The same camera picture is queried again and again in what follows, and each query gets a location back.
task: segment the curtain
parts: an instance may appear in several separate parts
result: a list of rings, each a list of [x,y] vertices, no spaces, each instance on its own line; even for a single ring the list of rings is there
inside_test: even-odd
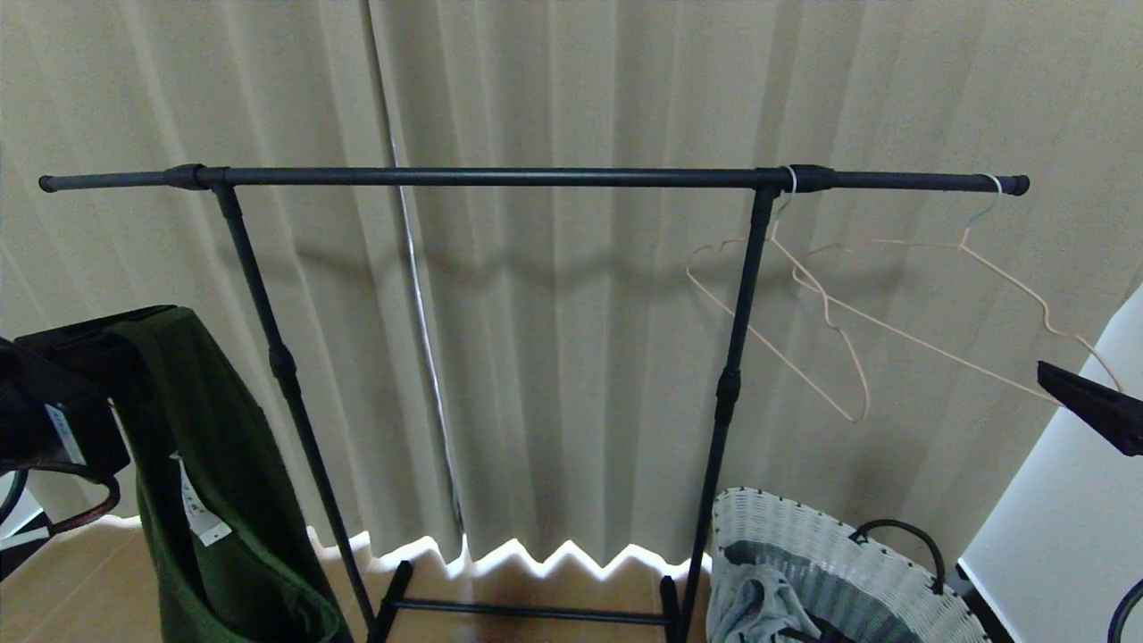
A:
[[[1141,9],[8,2],[0,331],[195,307],[266,409],[319,528],[210,198],[48,195],[40,174],[190,161],[1023,172],[1031,192],[1001,199],[972,247],[1044,295],[1054,325],[1094,339],[1143,270],[1143,78],[1127,55],[1143,47]],[[729,316],[684,267],[743,234],[749,193],[240,195],[351,533],[368,530],[375,552],[430,535],[446,556],[462,532],[475,557],[511,538],[538,560],[568,539],[600,562],[630,542],[669,562],[689,554]],[[956,241],[989,198],[799,195],[782,238],[794,252]],[[696,272],[732,302],[740,260],[730,247]],[[754,325],[858,407],[820,299],[773,248],[762,263]],[[810,266],[838,298],[1017,381],[1034,383],[1036,360],[1085,360],[1040,330],[1034,300],[965,256],[897,248]],[[863,360],[869,417],[846,423],[751,340],[721,483],[849,522],[910,521],[954,560],[1053,408],[834,319]],[[46,504],[77,503],[63,491]]]

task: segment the green garment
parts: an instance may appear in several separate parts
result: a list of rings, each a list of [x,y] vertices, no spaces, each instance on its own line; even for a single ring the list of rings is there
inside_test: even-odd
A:
[[[113,400],[135,457],[163,641],[350,641],[266,419],[194,312],[110,332],[143,362]]]

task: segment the wire hanger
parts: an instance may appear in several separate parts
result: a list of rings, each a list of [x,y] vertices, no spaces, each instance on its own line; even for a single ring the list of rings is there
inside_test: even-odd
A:
[[[818,283],[817,279],[814,278],[814,274],[809,270],[807,270],[806,266],[804,266],[792,254],[790,254],[790,251],[786,250],[785,247],[783,247],[774,239],[774,234],[777,232],[778,228],[778,220],[782,215],[782,210],[784,210],[786,206],[790,204],[790,202],[793,200],[793,194],[798,192],[798,174],[793,170],[793,168],[789,166],[786,166],[786,169],[790,170],[790,176],[793,179],[793,185],[790,190],[790,196],[786,198],[785,202],[783,202],[782,206],[778,207],[777,211],[774,212],[774,220],[770,224],[769,230],[767,231],[766,240],[772,242],[776,248],[778,248],[778,250],[782,251],[782,254],[786,256],[786,258],[793,262],[796,266],[794,267],[796,273],[799,270],[801,270],[801,272],[805,273],[805,275],[809,278],[812,282],[817,284],[816,291],[822,295],[822,314],[825,318],[825,324],[830,328],[830,330],[841,336],[841,339],[846,343],[846,348],[849,349],[849,357],[853,361],[854,370],[857,371],[857,378],[861,380],[861,387],[862,387],[861,412],[857,416],[853,416],[849,412],[847,412],[845,409],[841,408],[840,404],[838,404],[832,397],[830,397],[830,395],[825,393],[825,391],[822,389],[822,387],[820,387],[816,383],[814,383],[814,380],[809,379],[809,376],[802,372],[802,370],[799,369],[793,362],[791,362],[790,359],[783,355],[782,352],[777,349],[777,347],[770,344],[770,341],[767,340],[765,336],[759,333],[753,325],[748,325],[746,330],[750,331],[752,336],[758,338],[758,340],[761,341],[766,348],[770,349],[770,353],[777,356],[778,360],[784,362],[785,365],[790,368],[790,370],[797,373],[798,377],[801,378],[804,383],[809,385],[809,387],[814,389],[814,392],[816,392],[817,395],[821,396],[822,400],[824,400],[826,403],[829,403],[829,405],[832,407],[838,413],[840,413],[842,418],[845,418],[850,423],[857,424],[864,420],[865,416],[869,415],[869,407],[870,407],[869,383],[865,380],[865,370],[862,369],[861,359],[857,357],[857,352],[854,351],[854,345],[853,343],[849,341],[849,336],[840,327],[834,324],[833,320],[830,318],[830,300],[832,297],[825,294],[825,288],[823,288],[822,284]],[[730,316],[734,316],[734,311],[730,310],[730,307],[727,306],[725,303],[722,303],[722,300],[718,298],[718,296],[716,296],[714,292],[710,291],[710,289],[706,286],[704,286],[703,282],[700,281],[697,276],[694,275],[694,273],[690,271],[690,267],[692,263],[695,259],[695,256],[698,255],[700,252],[709,250],[718,255],[721,254],[722,250],[726,249],[728,244],[741,243],[744,241],[745,239],[743,238],[724,239],[717,246],[714,243],[703,246],[690,252],[690,256],[687,257],[687,267],[686,267],[687,278],[689,278],[694,284],[698,286],[698,289],[702,290],[704,295],[710,297],[711,300],[718,304],[718,306],[721,307]]]
[[[999,201],[1000,194],[1002,193],[1002,187],[1000,185],[1000,180],[997,179],[996,176],[992,176],[991,174],[985,174],[984,176],[988,176],[993,182],[996,182],[996,184],[997,184],[997,192],[992,196],[992,201],[989,203],[989,206],[986,208],[984,208],[981,211],[974,214],[968,219],[968,224],[965,226],[965,233],[961,235],[960,241],[958,241],[956,243],[938,243],[938,242],[930,242],[930,241],[912,241],[912,240],[903,240],[903,239],[872,239],[872,240],[866,241],[866,242],[864,242],[864,243],[862,243],[860,246],[856,246],[856,247],[847,247],[844,243],[830,243],[828,246],[822,246],[820,248],[815,248],[813,250],[809,250],[808,252],[806,252],[806,254],[802,255],[802,258],[805,259],[807,257],[810,257],[810,256],[813,256],[815,254],[818,254],[818,252],[822,252],[822,251],[825,251],[825,250],[829,250],[829,249],[840,249],[844,252],[853,252],[853,251],[857,251],[857,250],[864,249],[864,248],[866,248],[866,247],[869,247],[871,244],[896,244],[896,246],[917,246],[917,247],[930,247],[930,248],[945,248],[945,249],[952,249],[954,251],[967,254],[973,259],[975,259],[977,263],[984,265],[989,270],[992,270],[993,272],[996,272],[997,274],[999,274],[1000,276],[1002,276],[1006,281],[1013,283],[1014,286],[1016,286],[1017,288],[1020,288],[1022,291],[1024,291],[1025,294],[1028,294],[1029,296],[1031,296],[1033,299],[1036,299],[1036,302],[1040,304],[1040,308],[1042,310],[1041,321],[1042,321],[1044,329],[1047,330],[1053,336],[1056,336],[1058,338],[1072,339],[1072,340],[1077,341],[1078,344],[1080,344],[1087,351],[1087,353],[1089,353],[1093,357],[1095,357],[1095,360],[1100,363],[1100,365],[1103,368],[1103,370],[1106,371],[1108,375],[1111,377],[1111,380],[1112,380],[1112,383],[1114,383],[1116,388],[1120,393],[1122,393],[1124,387],[1120,384],[1119,378],[1116,376],[1114,371],[1111,370],[1111,367],[1103,359],[1103,356],[1100,355],[1100,353],[1097,351],[1095,351],[1095,347],[1093,347],[1090,345],[1090,343],[1088,343],[1087,340],[1085,340],[1084,338],[1081,338],[1081,337],[1079,337],[1079,336],[1077,336],[1074,333],[1064,333],[1064,332],[1057,331],[1055,328],[1052,327],[1050,307],[1048,306],[1048,303],[1044,299],[1044,297],[1041,297],[1039,294],[1037,294],[1034,290],[1032,290],[1030,287],[1028,287],[1026,284],[1024,284],[1021,280],[1016,279],[1015,276],[1013,276],[1008,272],[1005,272],[998,265],[996,265],[991,260],[984,258],[983,256],[981,256],[975,250],[973,250],[972,248],[968,247],[968,244],[967,244],[968,243],[968,235],[969,235],[969,232],[972,231],[973,224],[978,218],[981,218],[982,216],[984,216],[988,212],[990,212],[993,207],[996,207],[997,201]],[[775,233],[776,233],[777,222],[775,222],[774,227],[775,227]],[[789,252],[785,250],[784,247],[782,247],[781,242],[778,242],[776,239],[773,239],[773,238],[770,239],[770,241],[774,243],[775,247],[777,247],[780,250],[782,250],[783,252],[785,252],[789,256]],[[956,356],[956,355],[953,355],[953,354],[951,354],[951,353],[949,353],[946,351],[943,351],[943,349],[941,349],[938,347],[935,347],[935,346],[926,343],[925,340],[921,340],[921,339],[916,338],[916,337],[913,337],[913,336],[911,336],[911,335],[909,335],[909,333],[906,333],[906,332],[904,332],[904,331],[902,331],[900,329],[890,327],[889,324],[886,324],[885,321],[882,321],[882,320],[880,320],[880,319],[878,319],[878,318],[876,318],[876,316],[873,316],[873,315],[871,315],[871,314],[869,314],[866,312],[863,312],[863,311],[854,307],[853,305],[849,305],[848,303],[846,303],[844,300],[838,299],[837,297],[828,294],[825,291],[825,289],[822,287],[822,284],[817,281],[817,279],[815,279],[813,276],[813,274],[810,274],[800,263],[794,262],[794,265],[796,265],[796,267],[792,271],[793,279],[796,281],[798,281],[798,283],[800,283],[801,286],[804,286],[806,288],[809,288],[810,290],[814,290],[814,291],[821,294],[824,299],[828,299],[828,300],[830,300],[832,303],[836,303],[836,304],[840,305],[841,307],[845,307],[846,310],[848,310],[848,311],[850,311],[850,312],[853,312],[855,314],[864,316],[865,319],[872,321],[872,323],[874,323],[878,327],[885,329],[886,331],[889,331],[892,333],[901,336],[902,338],[905,338],[906,340],[910,340],[910,341],[912,341],[912,343],[914,343],[914,344],[917,344],[917,345],[919,345],[919,346],[921,346],[924,348],[927,348],[927,349],[936,353],[937,355],[942,355],[944,357],[948,357],[949,360],[952,360],[953,362],[957,362],[958,364],[961,364],[964,367],[968,367],[969,369],[973,369],[974,371],[976,371],[978,373],[982,373],[984,376],[993,378],[993,379],[996,379],[996,380],[998,380],[1000,383],[1004,383],[1004,384],[1006,384],[1006,385],[1008,385],[1010,387],[1017,388],[1017,389],[1020,389],[1022,392],[1025,392],[1025,393],[1029,393],[1031,395],[1034,395],[1036,397],[1039,397],[1041,400],[1050,402],[1050,403],[1053,403],[1053,404],[1055,404],[1057,407],[1060,405],[1060,402],[1057,402],[1054,397],[1052,397],[1049,395],[1046,395],[1046,394],[1044,394],[1041,392],[1038,392],[1038,391],[1031,389],[1029,387],[1025,387],[1024,385],[1021,385],[1021,384],[1018,384],[1016,381],[1013,381],[1013,380],[1010,380],[1008,378],[1005,378],[1004,376],[1000,376],[1000,375],[994,373],[992,371],[989,371],[989,370],[986,370],[986,369],[984,369],[982,367],[973,364],[972,362],[968,362],[967,360],[964,360],[964,359],[958,357],[958,356]]]

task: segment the white wicker basket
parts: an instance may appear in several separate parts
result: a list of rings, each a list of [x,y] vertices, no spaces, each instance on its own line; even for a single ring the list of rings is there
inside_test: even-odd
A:
[[[922,566],[872,539],[854,541],[854,528],[800,503],[729,489],[714,501],[713,525],[716,555],[777,568],[812,614],[856,643],[989,641]]]

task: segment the clothes rack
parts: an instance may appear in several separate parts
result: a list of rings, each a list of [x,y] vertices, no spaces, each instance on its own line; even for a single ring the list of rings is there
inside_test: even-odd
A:
[[[184,190],[209,190],[215,194],[238,251],[239,263],[254,299],[262,330],[266,336],[270,347],[270,369],[278,379],[281,394],[289,407],[290,417],[294,420],[298,440],[302,442],[306,464],[313,475],[322,507],[329,519],[354,597],[368,626],[369,643],[381,643],[386,640],[393,620],[401,609],[655,626],[663,628],[666,641],[670,643],[685,643],[695,609],[702,555],[706,548],[706,537],[711,528],[711,509],[718,491],[722,453],[726,449],[734,407],[742,386],[740,367],[746,340],[750,311],[754,299],[754,288],[758,282],[766,227],[769,224],[775,198],[781,192],[790,192],[793,188],[793,172],[797,172],[798,192],[816,192],[834,187],[996,192],[999,183],[1004,193],[1018,195],[1026,192],[1029,187],[1026,176],[997,176],[993,180],[993,177],[983,174],[839,171],[815,164],[754,169],[232,168],[182,164],[159,171],[41,176],[39,184],[46,192],[96,187],[170,186]],[[242,209],[234,191],[234,187],[239,185],[483,185],[752,190],[754,198],[751,207],[746,251],[738,282],[738,296],[735,304],[726,365],[716,389],[714,425],[703,487],[700,492],[695,540],[681,606],[678,603],[674,580],[670,577],[664,577],[660,582],[660,596],[663,601],[661,613],[560,608],[538,609],[407,598],[405,592],[413,578],[413,564],[402,561],[375,613],[361,572],[354,562],[349,535],[337,507],[337,499],[318,450],[313,426],[302,399],[302,387],[296,376],[297,368],[278,329],[278,321],[270,303],[270,296],[266,294],[254,247],[242,220]]]

